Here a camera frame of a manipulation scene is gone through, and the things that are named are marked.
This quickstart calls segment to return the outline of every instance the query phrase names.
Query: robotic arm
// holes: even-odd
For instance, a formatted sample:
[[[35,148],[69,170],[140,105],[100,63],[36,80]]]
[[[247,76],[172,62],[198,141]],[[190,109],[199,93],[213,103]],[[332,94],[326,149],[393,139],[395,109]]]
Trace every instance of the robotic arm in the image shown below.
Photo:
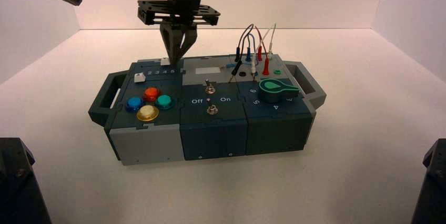
[[[80,5],[82,0],[64,0]],[[197,40],[197,25],[217,25],[220,13],[201,0],[138,1],[138,17],[159,24],[171,64],[176,64]]]
[[[197,40],[197,25],[217,25],[220,13],[201,0],[138,1],[138,17],[146,25],[160,24],[171,64],[176,64]]]

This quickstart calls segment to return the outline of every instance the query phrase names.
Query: green knob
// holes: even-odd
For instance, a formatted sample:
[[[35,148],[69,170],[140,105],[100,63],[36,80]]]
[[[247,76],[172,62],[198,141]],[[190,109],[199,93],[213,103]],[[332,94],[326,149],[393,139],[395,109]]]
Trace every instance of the green knob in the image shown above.
[[[277,103],[299,95],[299,88],[280,80],[267,78],[259,83],[259,98],[267,103]]]

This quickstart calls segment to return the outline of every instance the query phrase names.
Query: yellow button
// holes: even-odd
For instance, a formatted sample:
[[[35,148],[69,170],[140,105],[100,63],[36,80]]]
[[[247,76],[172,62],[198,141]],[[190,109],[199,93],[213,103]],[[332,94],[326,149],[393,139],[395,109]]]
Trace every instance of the yellow button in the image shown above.
[[[136,114],[136,117],[140,121],[152,121],[156,119],[158,115],[159,115],[158,108],[152,105],[147,105],[139,109],[138,113]]]

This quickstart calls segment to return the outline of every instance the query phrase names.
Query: white floor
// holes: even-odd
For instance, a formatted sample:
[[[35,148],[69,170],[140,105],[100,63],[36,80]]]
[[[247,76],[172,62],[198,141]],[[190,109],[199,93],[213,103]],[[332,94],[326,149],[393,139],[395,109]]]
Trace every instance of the white floor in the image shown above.
[[[200,30],[188,56],[235,51]],[[304,151],[124,167],[87,111],[108,73],[165,57],[157,30],[80,31],[0,86],[54,223],[408,223],[446,137],[446,84],[369,29],[278,30],[326,91]]]

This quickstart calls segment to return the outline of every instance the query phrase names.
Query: red button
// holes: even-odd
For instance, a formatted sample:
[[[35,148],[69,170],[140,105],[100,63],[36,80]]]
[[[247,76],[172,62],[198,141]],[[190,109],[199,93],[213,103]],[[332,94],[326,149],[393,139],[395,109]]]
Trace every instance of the red button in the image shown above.
[[[147,88],[144,92],[144,101],[154,102],[161,95],[161,91],[156,87]]]

